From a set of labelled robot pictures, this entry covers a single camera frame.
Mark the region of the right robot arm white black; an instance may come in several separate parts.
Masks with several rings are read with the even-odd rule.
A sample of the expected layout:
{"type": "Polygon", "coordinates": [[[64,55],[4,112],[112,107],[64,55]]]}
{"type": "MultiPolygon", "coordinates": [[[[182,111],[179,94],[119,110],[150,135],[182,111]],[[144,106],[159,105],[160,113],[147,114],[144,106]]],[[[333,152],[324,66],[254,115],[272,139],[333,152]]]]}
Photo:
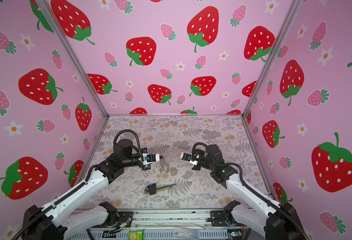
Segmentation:
{"type": "Polygon", "coordinates": [[[267,240],[307,240],[298,214],[291,204],[281,204],[248,184],[242,168],[236,163],[225,163],[217,145],[196,143],[191,157],[186,158],[199,168],[211,170],[214,180],[239,195],[265,220],[262,230],[267,240]]]}

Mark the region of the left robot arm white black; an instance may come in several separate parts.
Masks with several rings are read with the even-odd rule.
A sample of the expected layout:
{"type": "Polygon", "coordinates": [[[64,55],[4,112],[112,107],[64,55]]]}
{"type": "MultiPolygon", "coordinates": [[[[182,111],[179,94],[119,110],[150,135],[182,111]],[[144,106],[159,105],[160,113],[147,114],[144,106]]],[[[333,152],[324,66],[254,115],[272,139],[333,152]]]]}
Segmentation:
{"type": "Polygon", "coordinates": [[[113,153],[99,164],[89,168],[86,177],[57,200],[51,201],[40,208],[32,206],[25,212],[24,224],[14,235],[14,239],[22,240],[67,240],[93,226],[103,224],[109,215],[117,212],[109,203],[84,212],[70,220],[70,214],[86,202],[94,193],[107,187],[119,176],[125,168],[139,167],[146,171],[151,165],[160,162],[164,157],[159,154],[149,154],[146,148],[141,148],[136,132],[128,130],[136,142],[129,139],[119,139],[125,133],[120,131],[113,141],[113,153]]]}

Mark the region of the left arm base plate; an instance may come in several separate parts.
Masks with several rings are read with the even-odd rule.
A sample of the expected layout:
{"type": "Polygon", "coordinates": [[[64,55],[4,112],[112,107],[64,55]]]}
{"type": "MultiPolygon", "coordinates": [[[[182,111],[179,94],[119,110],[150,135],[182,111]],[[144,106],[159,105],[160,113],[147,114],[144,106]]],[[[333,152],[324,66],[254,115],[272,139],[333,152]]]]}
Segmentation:
{"type": "Polygon", "coordinates": [[[127,224],[125,228],[130,228],[134,212],[116,212],[109,214],[106,221],[93,228],[118,228],[121,224],[127,224]]]}

